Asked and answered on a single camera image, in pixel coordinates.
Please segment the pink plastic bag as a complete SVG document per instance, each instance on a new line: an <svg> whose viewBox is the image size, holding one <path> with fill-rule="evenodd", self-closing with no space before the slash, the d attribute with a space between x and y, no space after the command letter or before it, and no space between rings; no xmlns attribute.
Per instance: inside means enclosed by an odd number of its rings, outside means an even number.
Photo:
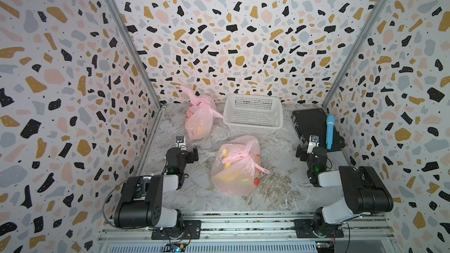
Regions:
<svg viewBox="0 0 450 253"><path fill-rule="evenodd" d="M261 166L259 140L245 135L223 144L212 163L210 179L219 191L248 196L269 170Z"/></svg>
<svg viewBox="0 0 450 253"><path fill-rule="evenodd" d="M197 96L191 89L180 86L183 93L187 94L191 105L186 112L185 130L189 139L200 140L210 135L215 118L225 119L217 111L215 101L212 97L201 94Z"/></svg>

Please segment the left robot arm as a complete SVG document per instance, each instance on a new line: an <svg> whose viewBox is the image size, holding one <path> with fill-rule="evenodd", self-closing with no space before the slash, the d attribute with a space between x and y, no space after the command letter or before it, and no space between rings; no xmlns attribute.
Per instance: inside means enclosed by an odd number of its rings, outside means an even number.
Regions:
<svg viewBox="0 0 450 253"><path fill-rule="evenodd" d="M198 149L191 151L175 147L167 151L165 169L161 174L133 176L121 182L121 197L113 221L105 214L105 222L111 227L123 230L139 228L161 228L163 230L185 229L180 210L166 208L162 205L163 194L181 189L186 178L186 165L199 160Z"/></svg>

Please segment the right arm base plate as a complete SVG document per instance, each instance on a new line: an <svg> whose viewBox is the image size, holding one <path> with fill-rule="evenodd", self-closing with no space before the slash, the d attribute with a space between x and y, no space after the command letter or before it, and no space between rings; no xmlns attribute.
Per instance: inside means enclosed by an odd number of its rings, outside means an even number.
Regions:
<svg viewBox="0 0 450 253"><path fill-rule="evenodd" d="M294 220L294 230L297 238L343 238L340 225L327 224L315 219Z"/></svg>

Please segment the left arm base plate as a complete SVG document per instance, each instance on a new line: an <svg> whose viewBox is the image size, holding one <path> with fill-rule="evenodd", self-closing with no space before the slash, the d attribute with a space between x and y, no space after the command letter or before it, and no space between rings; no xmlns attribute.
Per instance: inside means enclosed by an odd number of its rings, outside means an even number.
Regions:
<svg viewBox="0 0 450 253"><path fill-rule="evenodd" d="M174 227L153 229L151 240L198 240L201 226L200 220L178 221Z"/></svg>

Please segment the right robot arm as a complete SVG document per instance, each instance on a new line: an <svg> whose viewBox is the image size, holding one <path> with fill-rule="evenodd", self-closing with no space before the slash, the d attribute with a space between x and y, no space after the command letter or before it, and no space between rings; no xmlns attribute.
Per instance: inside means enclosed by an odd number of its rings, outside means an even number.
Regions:
<svg viewBox="0 0 450 253"><path fill-rule="evenodd" d="M314 231L335 228L362 215L388 213L393 209L393 198L371 166L339 166L328 169L327 150L316 146L298 147L296 157L307 164L307 177L315 187L341 187L343 198L320 207L312 219Z"/></svg>

